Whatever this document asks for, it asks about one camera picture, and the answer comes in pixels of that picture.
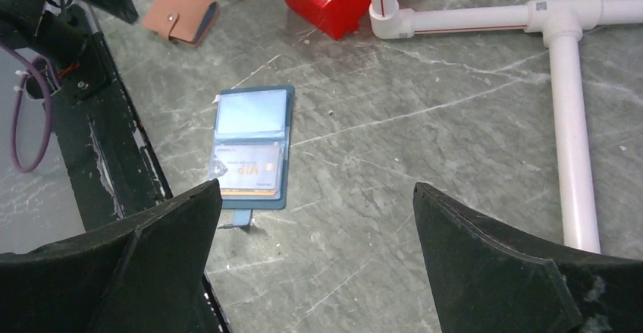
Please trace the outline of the blue card holder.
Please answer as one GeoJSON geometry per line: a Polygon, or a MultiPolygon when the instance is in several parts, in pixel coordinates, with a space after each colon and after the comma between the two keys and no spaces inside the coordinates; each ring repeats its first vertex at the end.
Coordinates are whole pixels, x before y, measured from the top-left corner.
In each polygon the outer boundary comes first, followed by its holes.
{"type": "Polygon", "coordinates": [[[295,89],[291,85],[223,90],[218,95],[208,178],[218,180],[225,229],[249,228],[259,209],[284,209],[295,89]]]}

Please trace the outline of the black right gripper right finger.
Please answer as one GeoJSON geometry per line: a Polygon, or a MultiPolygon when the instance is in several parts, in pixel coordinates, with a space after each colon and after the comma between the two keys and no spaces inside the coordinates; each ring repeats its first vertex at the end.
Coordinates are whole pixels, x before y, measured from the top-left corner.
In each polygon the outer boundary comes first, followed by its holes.
{"type": "Polygon", "coordinates": [[[412,204],[444,332],[640,332],[642,263],[528,234],[418,182],[412,204]]]}

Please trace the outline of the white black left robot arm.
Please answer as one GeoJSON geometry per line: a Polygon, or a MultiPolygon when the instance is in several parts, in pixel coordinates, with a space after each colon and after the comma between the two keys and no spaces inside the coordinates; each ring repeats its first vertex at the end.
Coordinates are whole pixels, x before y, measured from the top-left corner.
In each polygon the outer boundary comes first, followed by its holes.
{"type": "Polygon", "coordinates": [[[1,0],[2,45],[31,49],[50,60],[72,104],[114,80],[105,61],[105,44],[81,2],[129,24],[139,18],[133,0],[1,0]]]}

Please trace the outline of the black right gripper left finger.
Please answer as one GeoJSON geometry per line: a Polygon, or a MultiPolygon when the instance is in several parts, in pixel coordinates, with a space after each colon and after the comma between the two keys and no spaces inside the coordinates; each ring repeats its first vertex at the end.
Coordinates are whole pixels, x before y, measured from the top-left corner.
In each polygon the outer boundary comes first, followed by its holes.
{"type": "Polygon", "coordinates": [[[1,256],[3,332],[218,332],[205,265],[221,213],[207,181],[120,221],[1,256]]]}

